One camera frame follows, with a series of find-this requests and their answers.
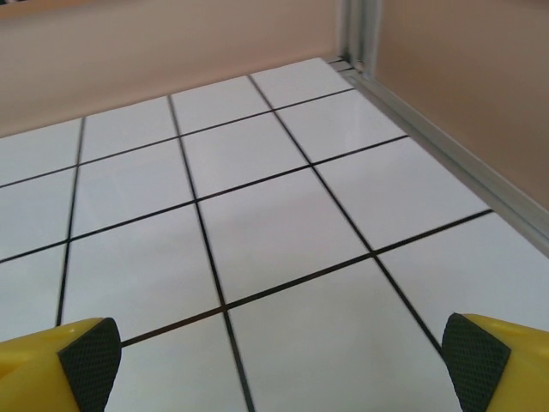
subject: black grout line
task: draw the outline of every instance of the black grout line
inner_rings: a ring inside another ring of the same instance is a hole
[[[16,260],[19,258],[24,258],[28,255],[33,255],[34,253],[39,253],[41,251],[47,251],[48,249],[51,249],[53,247],[58,247],[61,245],[64,245],[67,243],[67,239],[59,240],[58,242],[50,243],[49,245],[44,245],[41,247],[37,247],[36,249],[31,249],[30,251],[24,251],[22,253],[17,253],[16,255],[8,256],[0,260],[0,264],[5,264],[6,262],[10,262],[12,260]]]
[[[342,94],[342,93],[346,93],[346,92],[350,92],[354,90],[354,88],[347,88],[345,90],[340,90],[339,92],[334,92],[334,93],[328,93],[328,94],[324,94],[322,96],[318,96],[318,97],[315,97],[313,99],[307,99],[307,100],[303,100],[303,101],[299,101],[297,103],[292,103],[290,105],[285,105],[285,106],[281,106],[279,108],[277,108],[276,110],[282,110],[282,109],[287,109],[289,107],[294,107],[294,106],[299,106],[299,105],[303,105],[305,103],[310,103],[312,101],[315,101],[315,100],[320,100],[320,99],[325,99],[327,97],[331,97],[331,96],[334,96],[336,94]],[[5,183],[3,185],[0,185],[0,189],[3,189],[4,187],[9,187],[9,186],[13,186],[13,185],[18,185],[19,183],[25,183],[29,180],[34,180],[34,179],[39,179],[39,178],[43,178],[45,176],[49,176],[51,174],[54,174],[54,173],[59,173],[59,172],[64,172],[65,170],[70,170],[72,168],[75,168],[75,167],[78,167],[78,166],[85,166],[85,165],[89,165],[91,163],[95,163],[97,161],[104,161],[106,159],[110,159],[112,157],[116,157],[116,156],[119,156],[119,155],[125,155],[127,153],[130,153],[130,152],[133,152],[133,151],[136,151],[136,150],[141,150],[142,148],[149,148],[151,146],[156,146],[157,144],[162,144],[162,143],[166,143],[166,142],[170,142],[172,140],[175,140],[175,139],[178,139],[180,137],[186,137],[186,136],[191,136],[191,135],[195,135],[196,133],[202,133],[203,131],[207,131],[207,130],[212,130],[212,129],[216,129],[218,127],[223,127],[223,126],[227,126],[229,124],[233,124],[233,123],[237,123],[237,122],[241,122],[243,120],[248,120],[249,118],[256,118],[258,116],[262,116],[264,114],[269,114],[273,112],[273,110],[267,110],[267,111],[264,111],[264,112],[259,112],[259,113],[255,113],[255,114],[251,114],[251,115],[248,115],[248,116],[244,116],[242,118],[235,118],[234,120],[229,120],[227,122],[223,122],[223,123],[219,123],[219,124],[214,124],[212,126],[208,126],[208,127],[204,127],[202,129],[198,129],[198,130],[193,130],[193,131],[189,131],[187,133],[184,133],[184,134],[177,134],[176,136],[171,136],[171,137],[167,137],[165,139],[160,139],[158,141],[155,141],[155,142],[151,142],[151,143],[147,143],[147,144],[143,144],[141,146],[135,146],[134,148],[128,148],[126,150],[122,150],[120,152],[116,152],[116,153],[112,153],[112,154],[107,154],[105,156],[101,156],[101,157],[98,157],[98,158],[95,158],[95,159],[92,159],[92,160],[89,160],[89,161],[80,161],[78,162],[77,164],[75,165],[72,165],[72,166],[66,166],[66,167],[61,167],[59,169],[55,169],[55,170],[52,170],[50,172],[46,172],[46,173],[41,173],[41,174],[37,174],[35,176],[31,176],[30,178],[24,178],[24,179],[19,179],[19,180],[16,180],[16,181],[13,181],[13,182],[9,182],[9,183]]]
[[[233,187],[231,187],[229,189],[225,189],[223,191],[217,191],[217,192],[212,193],[210,195],[202,196],[202,197],[198,198],[197,201],[198,202],[203,202],[205,200],[209,200],[209,199],[212,199],[214,197],[219,197],[221,195],[226,195],[227,193],[231,193],[233,191],[239,191],[240,189],[245,189],[246,187],[259,185],[260,183],[268,182],[269,180],[281,178],[282,176],[286,176],[288,174],[300,172],[302,170],[308,169],[309,167],[311,167],[311,166],[303,165],[303,166],[300,166],[300,167],[295,167],[294,169],[286,170],[285,172],[271,174],[270,176],[267,176],[266,178],[260,178],[258,180],[252,180],[251,182],[248,182],[248,183],[243,183],[241,185],[233,186]]]
[[[3,185],[0,185],[0,189],[3,189],[3,188],[5,188],[5,187],[9,187],[9,186],[13,186],[13,185],[18,185],[19,183],[25,183],[25,182],[28,182],[29,180],[35,180],[35,179],[38,179],[38,178],[44,178],[45,176],[49,176],[49,175],[51,175],[51,174],[55,174],[55,173],[59,173],[59,172],[64,172],[65,170],[70,170],[70,169],[72,169],[72,168],[74,168],[74,167],[76,167],[76,165],[61,167],[60,169],[56,169],[56,170],[51,171],[51,172],[46,172],[46,173],[37,174],[36,176],[31,176],[30,178],[24,178],[24,179],[16,180],[16,181],[14,181],[14,182],[4,183]]]
[[[384,145],[392,143],[392,142],[398,142],[399,140],[405,139],[407,137],[408,137],[408,135],[402,135],[402,136],[398,136],[398,137],[393,137],[392,139],[389,139],[389,140],[384,140],[383,142],[374,143],[374,144],[371,144],[370,146],[365,146],[363,148],[356,148],[355,150],[351,150],[350,152],[346,152],[346,153],[343,153],[343,154],[338,154],[336,156],[332,156],[332,157],[329,157],[327,159],[322,159],[321,161],[313,161],[311,163],[311,166],[322,165],[324,163],[328,163],[329,161],[337,161],[337,160],[342,159],[344,157],[348,157],[350,155],[355,155],[357,153],[364,152],[366,150],[370,150],[371,148],[378,148],[380,146],[384,146]]]
[[[312,281],[314,279],[317,279],[318,277],[328,275],[332,272],[336,272],[337,270],[341,270],[346,268],[347,266],[352,266],[354,264],[357,264],[358,262],[363,262],[368,258],[371,258],[371,253],[365,253],[364,255],[360,255],[357,257],[354,257],[352,259],[346,260],[345,262],[341,262],[340,264],[334,264],[333,266],[329,266],[328,268],[324,268],[322,270],[318,270],[314,273],[311,273],[309,275],[301,276],[297,279],[294,279],[290,282],[282,283],[281,285],[275,286],[273,288],[269,288],[266,290],[263,290],[262,292],[258,292],[256,294],[246,296],[245,298],[235,300],[234,302],[231,302],[227,304],[229,309],[234,309],[235,307],[239,307],[242,305],[246,305],[248,303],[253,302],[254,300],[259,300],[262,298],[266,298],[267,296],[270,296],[271,294],[278,294],[279,292],[293,288],[295,286],[298,286],[302,283],[306,283],[309,281]]]
[[[91,232],[85,232],[83,234],[79,234],[77,236],[72,237],[70,240],[73,241],[73,240],[80,240],[80,239],[89,238],[90,236],[93,236],[95,234],[108,232],[109,230],[116,229],[117,227],[127,226],[131,223],[136,223],[137,221],[144,221],[145,219],[148,219],[150,217],[155,217],[157,215],[163,215],[167,212],[172,212],[173,210],[184,208],[185,206],[189,206],[193,203],[195,203],[194,200],[189,200],[188,202],[178,203],[178,204],[175,204],[175,205],[170,206],[168,208],[155,210],[154,212],[147,213],[146,215],[141,215],[141,216],[134,217],[132,219],[128,219],[127,221],[121,221],[119,223],[115,223],[114,225],[101,227],[99,229],[92,230]]]
[[[289,105],[276,107],[275,109],[269,110],[268,113],[274,112],[275,110],[284,110],[284,109],[288,109],[288,108],[290,108],[290,107],[301,106],[301,105],[303,105],[303,104],[305,104],[305,103],[311,103],[312,101],[326,99],[327,97],[336,96],[337,94],[343,94],[343,93],[347,93],[347,92],[352,92],[353,90],[355,90],[355,88],[344,88],[343,90],[340,90],[340,91],[338,91],[338,92],[333,92],[333,93],[329,93],[329,94],[323,94],[322,96],[313,97],[312,99],[302,100],[302,101],[299,101],[298,103],[291,103],[291,104],[289,104]]]
[[[150,339],[151,337],[155,337],[158,335],[163,335],[167,332],[170,332],[172,330],[176,330],[179,328],[182,328],[183,326],[186,326],[188,324],[194,324],[195,322],[198,322],[199,320],[203,320],[205,318],[209,318],[210,316],[218,315],[222,313],[223,310],[220,307],[216,307],[215,309],[212,309],[210,311],[199,313],[195,316],[191,316],[190,318],[180,320],[178,322],[175,322],[173,324],[169,324],[166,326],[162,326],[161,328],[151,330],[150,332],[143,333],[141,335],[132,337],[130,339],[127,339],[122,342],[122,347],[127,348],[128,346],[135,345],[136,343],[146,341]]]
[[[250,79],[250,81],[253,83],[254,87],[256,88],[257,92],[263,97],[263,99],[265,100],[265,102],[267,103],[267,105],[269,107],[273,107],[273,105],[270,103],[270,101],[268,100],[267,96],[263,93],[263,91],[259,88],[259,85],[257,85],[257,83],[254,81],[254,79],[251,77],[251,76],[248,76],[248,78]],[[353,229],[353,231],[355,232],[355,234],[359,237],[359,239],[362,241],[363,245],[365,246],[365,248],[368,250],[369,253],[372,253],[373,255],[373,258],[374,260],[376,261],[376,264],[377,266],[379,267],[379,269],[383,272],[383,274],[385,275],[385,278],[389,281],[389,283],[391,284],[391,286],[393,287],[393,289],[396,291],[396,293],[399,295],[399,297],[401,298],[401,301],[402,303],[404,303],[404,305],[406,306],[406,308],[408,309],[408,311],[412,314],[413,318],[415,319],[415,321],[417,322],[417,324],[419,325],[419,327],[423,330],[423,332],[425,333],[425,336],[427,337],[427,339],[431,342],[432,346],[434,349],[437,350],[437,352],[439,354],[442,353],[442,348],[440,347],[440,344],[438,343],[437,339],[435,338],[435,336],[432,334],[432,332],[429,330],[429,328],[427,327],[427,325],[425,324],[424,320],[421,318],[421,316],[418,314],[418,312],[415,310],[415,308],[413,307],[412,303],[410,302],[410,300],[407,298],[407,296],[404,294],[404,292],[402,291],[402,289],[400,288],[400,286],[398,285],[398,283],[396,282],[396,280],[393,278],[393,276],[389,273],[389,271],[387,270],[387,268],[385,267],[385,265],[383,264],[383,262],[381,261],[381,259],[377,256],[376,252],[374,251],[374,249],[371,247],[370,243],[368,242],[368,240],[366,240],[366,237],[362,234],[362,232],[360,231],[359,227],[356,225],[356,223],[353,221],[353,219],[351,218],[351,216],[348,214],[348,212],[345,210],[345,208],[343,207],[342,203],[340,202],[340,200],[335,196],[334,192],[331,190],[331,188],[329,187],[328,183],[326,182],[326,180],[324,180],[324,177],[322,176],[322,174],[320,174],[320,172],[318,172],[317,168],[312,164],[311,162],[311,159],[309,158],[309,156],[307,155],[307,153],[304,151],[304,149],[301,147],[301,145],[299,144],[299,142],[297,141],[297,139],[295,138],[295,136],[292,134],[292,132],[288,129],[288,127],[286,126],[286,124],[282,121],[281,117],[279,116],[279,114],[277,112],[274,112],[274,115],[276,116],[276,118],[278,119],[279,123],[281,124],[282,128],[284,129],[284,131],[286,132],[286,134],[288,135],[288,137],[290,138],[290,140],[292,140],[293,144],[295,145],[295,147],[298,149],[298,151],[301,153],[301,155],[303,156],[303,158],[305,159],[305,161],[311,165],[311,170],[312,172],[315,173],[315,175],[317,176],[318,178],[318,181],[320,182],[320,184],[324,187],[324,189],[326,190],[326,192],[328,192],[329,196],[332,198],[332,200],[334,201],[335,205],[337,206],[337,208],[339,209],[339,211],[343,214],[343,216],[345,217],[345,219],[347,220],[347,222],[349,223],[349,225],[351,226],[351,228]]]
[[[172,120],[176,129],[176,132],[178,134],[181,134],[178,117],[175,112],[175,106],[173,105],[173,99],[171,95],[168,95],[168,103],[170,106],[170,113],[172,115]],[[255,412],[256,408],[254,406],[253,399],[251,397],[250,385],[248,383],[248,379],[246,378],[244,363],[242,362],[242,356],[240,355],[240,350],[238,349],[237,340],[234,335],[234,329],[232,328],[231,318],[229,316],[229,312],[226,307],[225,295],[223,294],[223,288],[221,287],[221,280],[217,273],[217,267],[215,265],[215,260],[214,260],[214,253],[208,238],[206,223],[204,222],[204,219],[202,217],[200,203],[197,201],[195,182],[192,178],[192,172],[190,170],[190,162],[185,152],[183,138],[179,138],[178,142],[179,142],[179,147],[181,149],[181,156],[183,158],[184,167],[187,172],[187,179],[189,181],[190,192],[192,193],[193,200],[195,201],[196,217],[198,218],[198,224],[200,225],[200,230],[202,232],[202,241],[204,242],[204,247],[206,248],[206,253],[208,255],[209,266],[212,271],[212,276],[214,278],[214,284],[215,284],[215,289],[217,290],[217,296],[220,300],[220,308],[223,313],[223,319],[225,321],[226,332],[229,338],[229,342],[231,343],[232,355],[234,358],[235,366],[237,368],[238,377],[240,379],[240,386],[242,387],[242,392],[244,395],[246,406],[248,408],[248,412]]]
[[[365,261],[366,259],[368,259],[370,257],[371,257],[371,254],[366,253],[364,255],[360,255],[360,256],[354,257],[352,259],[346,260],[345,262],[341,262],[340,264],[335,264],[333,266],[329,266],[328,268],[319,270],[319,271],[311,273],[309,275],[301,276],[300,278],[294,279],[293,281],[282,283],[281,285],[277,285],[273,288],[263,290],[262,292],[258,292],[256,294],[251,295],[251,296],[247,296],[243,299],[239,299],[239,300],[235,300],[234,302],[227,303],[226,304],[226,309],[230,310],[230,309],[234,309],[236,307],[242,306],[242,305],[246,305],[247,303],[253,302],[254,300],[259,300],[259,299],[265,298],[267,296],[270,296],[271,294],[276,294],[276,293],[281,292],[283,290],[293,288],[294,286],[298,286],[301,283],[306,283],[306,282],[312,281],[313,279],[317,279],[318,277],[328,275],[332,272],[336,272],[337,270],[346,268],[347,266],[352,266],[353,264],[357,264],[358,262],[363,262],[363,261]],[[179,329],[179,328],[181,328],[183,326],[186,326],[188,324],[194,324],[195,322],[198,322],[199,320],[209,318],[211,316],[217,315],[217,314],[222,313],[222,312],[223,312],[223,309],[221,307],[216,307],[215,309],[211,309],[209,311],[199,313],[195,316],[191,316],[190,318],[186,318],[186,319],[180,320],[178,322],[175,322],[173,324],[169,324],[167,326],[162,326],[161,328],[151,330],[150,332],[143,333],[139,336],[135,336],[135,337],[132,337],[130,339],[127,339],[127,340],[122,342],[122,347],[126,348],[130,345],[134,345],[136,343],[146,341],[146,340],[148,340],[152,337],[156,337],[158,335],[162,335],[162,334],[170,332],[172,330]]]
[[[84,130],[86,128],[86,118],[82,118],[80,122],[80,132],[78,134],[78,149],[76,150],[76,168],[75,168],[75,179],[72,185],[72,198],[70,200],[70,211],[69,211],[69,224],[67,226],[67,242],[65,244],[65,253],[63,258],[63,274],[61,275],[61,284],[59,287],[59,302],[57,303],[57,316],[56,316],[56,326],[59,326],[63,322],[63,305],[65,301],[65,289],[67,286],[67,275],[69,269],[69,256],[70,256],[70,242],[72,236],[72,226],[75,221],[75,205],[76,205],[76,191],[78,187],[78,175],[80,173],[80,163],[82,155],[82,143],[84,140]]]
[[[357,264],[359,262],[363,262],[363,261],[365,261],[369,258],[373,258],[375,255],[379,256],[379,255],[381,255],[381,254],[383,254],[387,251],[393,251],[394,249],[397,249],[397,248],[402,247],[404,245],[409,245],[410,243],[413,243],[417,240],[428,238],[428,237],[432,236],[433,234],[441,233],[443,231],[451,229],[452,227],[460,226],[464,223],[468,223],[468,222],[473,221],[475,219],[478,219],[482,216],[489,215],[490,213],[494,213],[494,212],[493,212],[493,210],[488,209],[488,210],[484,210],[484,211],[479,212],[479,213],[469,215],[467,217],[464,217],[463,219],[459,219],[457,221],[452,221],[451,223],[436,227],[432,230],[428,230],[426,232],[417,234],[415,236],[411,236],[411,237],[406,238],[406,239],[404,239],[400,242],[396,242],[392,245],[387,245],[387,246],[384,246],[380,249],[376,249],[373,253],[368,252],[366,254],[354,257],[352,259],[348,259],[348,260],[346,260],[344,262],[341,262],[339,264],[329,266],[328,268],[318,270],[317,272],[313,272],[309,275],[301,276],[301,277],[299,277],[297,279],[294,279],[292,281],[282,283],[281,285],[277,285],[277,286],[274,286],[272,288],[265,289],[261,292],[257,292],[255,294],[250,295],[250,296],[246,296],[245,298],[235,300],[234,302],[227,303],[226,307],[227,307],[227,309],[230,310],[230,309],[234,309],[236,307],[247,305],[248,303],[251,303],[255,300],[260,300],[262,298],[270,296],[271,294],[277,294],[277,293],[279,293],[283,290],[293,288],[293,287],[298,286],[302,283],[307,283],[307,282],[313,281],[314,279],[317,279],[318,277],[328,275],[330,273],[336,272],[337,270],[344,269],[347,266],[352,266],[352,265]],[[139,336],[136,336],[136,337],[132,337],[131,339],[128,339],[127,341],[123,342],[123,347],[133,345],[134,343],[142,342],[142,341],[147,340],[151,337],[155,337],[155,336],[161,335],[163,333],[169,332],[171,330],[178,329],[182,326],[186,326],[187,324],[195,323],[198,320],[208,318],[210,316],[213,316],[213,315],[221,313],[221,312],[222,312],[222,309],[220,307],[218,307],[218,308],[212,309],[210,311],[206,311],[206,312],[200,313],[198,315],[192,316],[190,318],[180,320],[180,321],[178,321],[174,324],[169,324],[167,326],[163,326],[159,329],[152,330],[152,331],[147,332],[145,334],[142,334],[142,335],[139,335]]]
[[[416,234],[415,236],[412,236],[410,238],[401,240],[399,242],[395,242],[392,245],[387,245],[387,246],[384,246],[382,248],[379,248],[379,249],[376,250],[376,254],[381,255],[382,253],[386,253],[388,251],[393,251],[394,249],[397,249],[397,248],[402,247],[404,245],[408,245],[408,244],[416,242],[418,240],[422,240],[423,238],[428,238],[429,236],[432,236],[433,234],[443,232],[445,230],[451,229],[452,227],[460,226],[463,223],[467,223],[468,221],[473,221],[473,220],[478,219],[482,216],[489,215],[490,213],[493,213],[492,209],[483,210],[481,212],[474,213],[472,215],[469,215],[469,216],[464,217],[462,219],[459,219],[457,221],[452,221],[452,222],[447,223],[445,225],[435,227],[434,229],[428,230],[428,231],[420,233],[420,234]]]

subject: tile floor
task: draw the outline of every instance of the tile floor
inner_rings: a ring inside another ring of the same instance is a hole
[[[124,339],[113,411],[459,411],[452,312],[549,261],[321,59],[0,140],[0,340]]]

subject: black rubber pad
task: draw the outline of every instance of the black rubber pad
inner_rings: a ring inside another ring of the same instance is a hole
[[[80,411],[103,412],[122,356],[114,320],[101,320],[57,356]]]
[[[486,412],[511,349],[464,316],[449,317],[443,359],[463,412]]]

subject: wall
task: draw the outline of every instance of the wall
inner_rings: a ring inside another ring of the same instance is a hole
[[[376,78],[549,210],[549,3],[384,0]]]
[[[96,0],[2,21],[0,136],[335,54],[337,3]]]

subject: white tile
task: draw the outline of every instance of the white tile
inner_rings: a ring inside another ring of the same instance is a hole
[[[127,339],[218,305],[193,206],[71,244],[65,323],[112,317]]]
[[[382,260],[439,340],[453,312],[549,330],[549,260],[497,215],[405,245]]]
[[[487,209],[411,139],[318,170],[374,248]]]
[[[0,342],[55,326],[64,247],[0,264]]]
[[[309,170],[201,205],[228,301],[366,252]]]
[[[0,185],[76,163],[80,119],[0,139]]]
[[[67,238],[74,169],[0,190],[0,259]]]
[[[246,77],[237,77],[173,95],[181,133],[268,110]]]
[[[258,411],[460,411],[445,365],[372,261],[230,315]]]
[[[82,161],[112,155],[175,136],[166,97],[86,118]]]
[[[73,234],[191,199],[177,141],[89,163],[80,168]]]
[[[356,90],[279,114],[313,161],[406,134]]]
[[[253,78],[275,108],[351,87],[321,58],[262,71]]]
[[[271,113],[184,138],[199,196],[305,165]]]
[[[246,412],[221,315],[125,348],[106,412]]]

